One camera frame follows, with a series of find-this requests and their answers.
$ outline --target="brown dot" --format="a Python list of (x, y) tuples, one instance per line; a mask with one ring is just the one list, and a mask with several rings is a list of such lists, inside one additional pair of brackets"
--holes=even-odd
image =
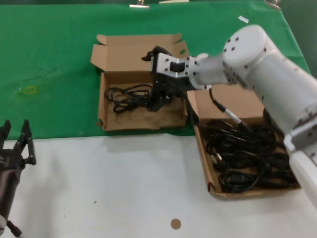
[(182, 226), (182, 223), (180, 222), (180, 220), (175, 218), (170, 222), (170, 225), (173, 229), (178, 230)]

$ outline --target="metal bracket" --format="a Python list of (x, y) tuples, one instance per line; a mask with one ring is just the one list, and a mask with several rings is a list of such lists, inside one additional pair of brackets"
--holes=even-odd
[(289, 154), (302, 150), (317, 141), (317, 118), (285, 135), (284, 144)]
[(302, 151), (317, 165), (317, 143), (304, 148)]
[(281, 0), (272, 0), (272, 1), (269, 1), (269, 0), (263, 0), (267, 5), (269, 5), (270, 7), (273, 7), (275, 9), (278, 9), (280, 10), (281, 7), (278, 5)]
[(137, 4), (130, 4), (130, 7), (136, 7), (136, 8), (149, 8), (149, 5), (144, 5), (144, 0), (137, 0)]

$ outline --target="power cord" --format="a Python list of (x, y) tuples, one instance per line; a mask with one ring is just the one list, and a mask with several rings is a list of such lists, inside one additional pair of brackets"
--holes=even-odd
[(149, 84), (138, 84), (123, 89), (111, 87), (105, 90), (105, 98), (114, 103), (115, 113), (123, 113), (137, 107), (145, 107), (148, 111), (156, 112), (165, 104), (170, 103), (174, 96), (181, 95), (153, 90), (152, 85)]
[[(290, 170), (288, 155), (275, 152), (279, 143), (269, 127), (251, 126), (252, 132), (249, 132), (221, 120), (199, 127), (208, 141), (206, 152), (213, 159), (214, 169), (220, 172), (222, 191), (242, 193), (254, 187), (275, 189), (298, 186)], [(271, 140), (261, 140), (255, 134), (265, 135)], [(254, 168), (256, 172), (239, 171), (245, 168)]]
[(123, 113), (137, 107), (145, 107), (151, 89), (152, 86), (149, 84), (138, 84), (128, 88), (111, 87), (105, 90), (105, 98), (114, 103), (115, 113)]

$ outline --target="black cable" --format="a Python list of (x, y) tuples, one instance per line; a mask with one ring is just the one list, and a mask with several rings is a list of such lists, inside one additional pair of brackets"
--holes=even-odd
[[(216, 158), (213, 165), (220, 172), (222, 191), (241, 193), (254, 187), (275, 189), (298, 186), (290, 171), (288, 155), (275, 151), (281, 146), (272, 128), (251, 126), (251, 131), (248, 131), (221, 120), (199, 124), (198, 127), (207, 141), (206, 152)], [(254, 168), (255, 172), (239, 171), (245, 168)]]
[(105, 90), (105, 98), (114, 103), (113, 111), (115, 113), (122, 113), (137, 107), (145, 107), (151, 89), (152, 86), (149, 84), (138, 84), (123, 89), (111, 87)]
[(213, 104), (215, 104), (216, 107), (217, 107), (220, 111), (222, 111), (222, 112), (224, 113), (227, 108), (226, 108), (223, 104), (221, 104), (220, 102), (218, 102), (218, 101), (213, 97), (211, 89), (212, 89), (212, 88), (209, 89), (209, 95), (210, 95), (210, 98), (211, 98)]

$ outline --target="box flap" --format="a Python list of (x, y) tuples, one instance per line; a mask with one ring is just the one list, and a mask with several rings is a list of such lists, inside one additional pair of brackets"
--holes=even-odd
[[(253, 91), (240, 85), (215, 85), (212, 87), (214, 98), (242, 119), (256, 119), (263, 116), (263, 104)], [(228, 119), (211, 101), (208, 91), (189, 92), (188, 99), (200, 122), (211, 119)]]
[(134, 36), (105, 36), (98, 35), (97, 40), (105, 46), (173, 44), (182, 39), (182, 34), (166, 35), (134, 35)]
[(104, 36), (94, 45), (91, 63), (106, 72), (150, 71), (151, 63), (142, 61), (149, 51), (159, 45), (176, 57), (187, 57), (189, 51), (180, 33), (174, 35)]
[(100, 78), (100, 91), (99, 91), (99, 107), (98, 107), (98, 119), (103, 129), (107, 126), (107, 110), (108, 101), (105, 99), (105, 89), (108, 88), (108, 82), (105, 80), (105, 74), (101, 74)]

